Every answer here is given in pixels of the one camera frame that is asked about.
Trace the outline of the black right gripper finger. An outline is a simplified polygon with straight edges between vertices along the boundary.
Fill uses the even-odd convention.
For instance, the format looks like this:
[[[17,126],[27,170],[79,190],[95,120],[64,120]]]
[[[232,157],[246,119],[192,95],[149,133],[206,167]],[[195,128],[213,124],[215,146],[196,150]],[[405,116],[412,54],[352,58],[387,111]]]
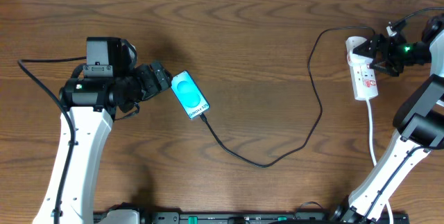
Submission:
[[[373,35],[364,43],[353,48],[352,53],[365,58],[376,58],[377,53],[382,50],[385,41],[386,38],[382,34]]]
[[[398,77],[400,75],[400,72],[396,67],[394,67],[390,62],[387,61],[381,61],[376,62],[375,60],[369,64],[369,67],[371,69],[374,69],[375,71],[378,71],[380,73],[392,76],[392,77]]]

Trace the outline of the white power strip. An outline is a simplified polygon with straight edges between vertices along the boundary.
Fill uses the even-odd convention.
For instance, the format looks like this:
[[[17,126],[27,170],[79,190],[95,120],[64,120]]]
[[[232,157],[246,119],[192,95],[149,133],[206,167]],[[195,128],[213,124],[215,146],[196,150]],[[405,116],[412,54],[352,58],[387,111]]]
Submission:
[[[354,97],[357,101],[367,101],[378,96],[375,72],[370,68],[371,58],[353,53],[354,48],[366,41],[364,37],[352,36],[345,41],[347,62]]]

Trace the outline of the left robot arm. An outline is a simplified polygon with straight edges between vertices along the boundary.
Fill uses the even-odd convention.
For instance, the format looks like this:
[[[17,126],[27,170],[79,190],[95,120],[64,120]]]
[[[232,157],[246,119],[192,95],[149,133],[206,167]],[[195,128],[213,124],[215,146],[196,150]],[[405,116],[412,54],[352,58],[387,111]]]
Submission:
[[[135,47],[118,37],[88,37],[86,62],[60,89],[60,142],[51,179],[34,223],[93,223],[101,155],[116,112],[138,114],[139,104],[171,87],[159,63],[137,64]]]

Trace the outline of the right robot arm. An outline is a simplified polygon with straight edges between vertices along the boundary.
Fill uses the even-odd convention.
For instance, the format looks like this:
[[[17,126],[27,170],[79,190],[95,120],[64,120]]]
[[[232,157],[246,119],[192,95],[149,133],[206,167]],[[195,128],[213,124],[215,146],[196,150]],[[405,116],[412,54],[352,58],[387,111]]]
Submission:
[[[406,19],[386,28],[386,35],[349,37],[350,69],[360,83],[371,86],[364,69],[398,77],[406,66],[430,64],[429,78],[402,104],[393,119],[390,144],[367,178],[330,215],[333,223],[376,223],[390,197],[409,172],[433,150],[443,149],[443,15],[429,19],[418,42],[409,43],[402,30]]]

